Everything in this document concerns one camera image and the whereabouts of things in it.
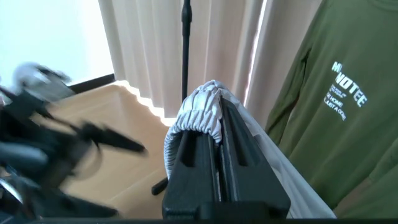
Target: green shirt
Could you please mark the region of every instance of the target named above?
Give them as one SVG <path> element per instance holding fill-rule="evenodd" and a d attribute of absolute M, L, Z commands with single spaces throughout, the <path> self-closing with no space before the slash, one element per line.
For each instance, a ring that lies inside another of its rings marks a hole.
<path fill-rule="evenodd" d="M 398 217 L 398 1 L 324 0 L 266 132 L 338 217 Z"/>

